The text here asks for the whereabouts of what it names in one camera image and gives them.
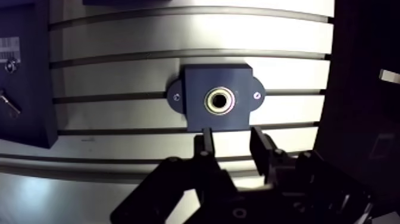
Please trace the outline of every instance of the hole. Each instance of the hole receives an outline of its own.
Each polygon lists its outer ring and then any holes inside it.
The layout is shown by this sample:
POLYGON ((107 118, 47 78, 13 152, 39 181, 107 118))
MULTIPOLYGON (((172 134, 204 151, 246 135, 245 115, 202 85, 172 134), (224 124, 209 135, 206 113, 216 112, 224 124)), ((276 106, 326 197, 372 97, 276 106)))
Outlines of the hole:
POLYGON ((216 95, 212 99, 212 104, 217 108, 222 108, 226 105, 226 97, 224 95, 216 95))

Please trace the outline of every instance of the bolt head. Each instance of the bolt head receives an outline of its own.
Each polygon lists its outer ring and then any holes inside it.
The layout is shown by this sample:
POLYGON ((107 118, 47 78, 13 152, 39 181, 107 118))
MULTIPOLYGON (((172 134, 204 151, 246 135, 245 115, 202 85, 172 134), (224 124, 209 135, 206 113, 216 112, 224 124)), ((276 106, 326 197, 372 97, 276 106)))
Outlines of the bolt head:
POLYGON ((13 74, 18 69, 18 61, 15 58, 10 58, 5 63, 4 69, 9 74, 13 74))
POLYGON ((261 93, 255 92, 255 93, 253 94, 253 97, 254 97, 254 99, 260 99, 260 98, 261 98, 261 93))
POLYGON ((180 101, 180 95, 179 95, 179 94, 175 94, 174 97, 173 97, 173 99, 174 99, 175 101, 180 101))

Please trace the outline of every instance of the white strip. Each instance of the white strip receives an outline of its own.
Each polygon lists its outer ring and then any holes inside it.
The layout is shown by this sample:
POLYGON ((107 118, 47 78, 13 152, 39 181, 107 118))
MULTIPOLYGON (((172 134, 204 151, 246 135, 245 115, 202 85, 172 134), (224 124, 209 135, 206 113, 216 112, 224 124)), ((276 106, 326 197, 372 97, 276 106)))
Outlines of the white strip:
POLYGON ((249 64, 266 89, 326 89, 329 61, 293 58, 171 58, 91 64, 52 71, 55 97, 166 91, 185 64, 249 64))
MULTIPOLYGON (((287 152, 311 150, 317 127, 265 130, 277 146, 287 152)), ((191 158, 194 134, 126 135, 126 136, 60 136, 51 148, 44 150, 0 140, 1 154, 39 157, 164 159, 170 156, 191 158)), ((249 132, 214 134, 217 157, 250 155, 249 132)))
MULTIPOLYGON (((134 8, 123 7, 93 7, 82 5, 81 0, 50 1, 50 20, 56 23, 63 20, 116 13, 119 11, 133 10, 134 8)), ((231 6, 249 8, 269 8, 275 10, 296 11, 316 15, 334 16, 334 0, 172 0, 167 3, 160 2, 143 4, 136 8, 164 8, 185 6, 231 6)))
POLYGON ((388 70, 382 69, 379 78, 386 82, 400 83, 400 74, 388 70))
POLYGON ((331 53, 333 25, 254 15, 168 15, 51 32, 51 61, 178 49, 331 53))
MULTIPOLYGON (((250 125, 319 121, 324 96, 266 97, 250 113, 250 125)), ((166 99, 56 105, 59 129, 134 129, 187 127, 184 115, 166 99)))

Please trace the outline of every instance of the black mechanical part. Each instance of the black mechanical part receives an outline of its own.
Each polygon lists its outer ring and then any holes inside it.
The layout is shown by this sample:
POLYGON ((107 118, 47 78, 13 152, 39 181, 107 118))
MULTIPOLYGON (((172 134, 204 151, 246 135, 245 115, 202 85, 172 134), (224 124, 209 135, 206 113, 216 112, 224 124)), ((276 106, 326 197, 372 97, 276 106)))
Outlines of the black mechanical part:
POLYGON ((164 160, 111 214, 113 224, 165 223, 183 192, 201 207, 185 223, 366 223, 372 194, 313 151, 289 157, 259 128, 250 151, 266 185, 240 191, 215 158, 211 129, 194 140, 190 160, 164 160))
POLYGON ((248 130, 250 112, 263 104, 265 95, 247 64, 197 64, 182 67, 167 90, 167 101, 186 116, 189 131, 248 130))

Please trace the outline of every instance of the screw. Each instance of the screw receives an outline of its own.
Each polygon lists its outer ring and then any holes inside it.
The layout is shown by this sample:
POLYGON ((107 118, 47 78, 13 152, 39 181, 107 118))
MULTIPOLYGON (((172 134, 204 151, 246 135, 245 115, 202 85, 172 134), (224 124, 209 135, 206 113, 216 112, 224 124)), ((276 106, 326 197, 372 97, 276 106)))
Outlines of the screw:
POLYGON ((260 99, 261 98, 261 93, 255 92, 253 97, 254 97, 254 99, 260 99))
POLYGON ((179 101, 180 100, 180 95, 179 94, 175 94, 173 98, 174 98, 175 101, 179 101))
POLYGON ((278 155, 282 155, 283 150, 280 150, 280 149, 277 148, 277 149, 275 150, 275 153, 278 154, 278 155))
POLYGON ((201 151, 201 152, 200 152, 200 155, 202 155, 202 156, 208 156, 208 152, 207 152, 207 151, 201 151))
POLYGON ((311 157, 311 153, 309 153, 309 152, 305 152, 305 153, 303 153, 303 155, 305 155, 307 158, 311 157))
POLYGON ((235 218, 244 219, 247 216, 247 211, 246 209, 236 208, 232 211, 232 214, 235 218))
POLYGON ((174 163, 174 162, 178 161, 178 158, 177 157, 170 157, 170 158, 168 158, 168 161, 174 163))
POLYGON ((18 69, 18 61, 15 58, 9 58, 5 63, 4 69, 9 74, 13 74, 18 69))

